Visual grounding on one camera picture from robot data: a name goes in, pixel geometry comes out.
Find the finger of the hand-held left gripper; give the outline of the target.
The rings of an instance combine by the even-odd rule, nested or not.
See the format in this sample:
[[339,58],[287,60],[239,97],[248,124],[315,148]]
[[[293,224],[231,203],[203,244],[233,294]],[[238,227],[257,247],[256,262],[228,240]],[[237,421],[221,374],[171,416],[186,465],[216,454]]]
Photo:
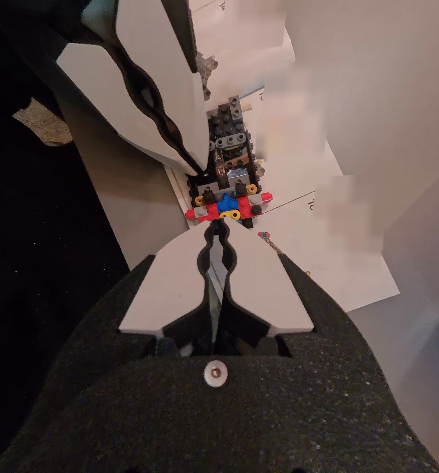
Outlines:
[[122,71],[103,46],[69,43],[56,62],[122,139],[184,174],[198,174],[134,103]]
[[162,1],[118,1],[115,31],[128,57],[153,81],[161,112],[193,160],[191,171],[204,171],[210,139],[201,76],[191,71]]

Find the multicoloured lego model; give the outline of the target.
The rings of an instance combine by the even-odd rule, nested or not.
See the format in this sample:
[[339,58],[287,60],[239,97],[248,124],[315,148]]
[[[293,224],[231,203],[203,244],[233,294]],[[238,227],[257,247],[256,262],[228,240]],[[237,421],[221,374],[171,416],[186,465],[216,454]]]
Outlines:
[[272,201],[257,180],[251,134],[246,128],[239,96],[207,112],[210,132],[206,170],[188,176],[187,185],[192,210],[187,220],[213,222],[230,217],[247,229],[263,213],[262,207]]

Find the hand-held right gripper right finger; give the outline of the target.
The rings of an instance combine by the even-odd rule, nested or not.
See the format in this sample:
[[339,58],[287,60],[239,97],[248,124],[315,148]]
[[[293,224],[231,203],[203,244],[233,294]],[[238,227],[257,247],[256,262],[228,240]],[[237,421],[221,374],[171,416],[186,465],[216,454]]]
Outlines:
[[277,251],[231,218],[219,221],[227,269],[220,322],[237,337],[275,337],[314,329]]

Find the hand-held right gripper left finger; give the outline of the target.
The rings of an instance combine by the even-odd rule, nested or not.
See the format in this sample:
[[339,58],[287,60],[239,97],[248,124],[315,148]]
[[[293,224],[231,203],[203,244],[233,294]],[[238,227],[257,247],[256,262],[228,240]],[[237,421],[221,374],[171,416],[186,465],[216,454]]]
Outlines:
[[119,330],[157,338],[200,338],[211,329],[210,250],[214,224],[204,221],[155,255]]

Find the white instruction booklet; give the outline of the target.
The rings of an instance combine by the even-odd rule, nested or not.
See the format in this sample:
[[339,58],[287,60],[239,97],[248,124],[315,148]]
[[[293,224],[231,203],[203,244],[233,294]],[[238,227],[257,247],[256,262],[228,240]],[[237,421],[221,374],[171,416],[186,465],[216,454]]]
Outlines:
[[295,65],[285,26],[281,45],[278,23],[258,26],[264,45],[253,41],[239,51],[227,45],[231,11],[239,1],[188,1],[197,48],[218,66],[207,80],[205,110],[239,95],[254,152],[265,168],[263,192],[272,194],[265,213],[253,219],[256,232],[271,241],[345,310],[351,311],[399,294],[380,253],[353,253],[333,247],[324,217],[313,217],[316,190],[337,183],[342,171],[325,138],[319,90]]

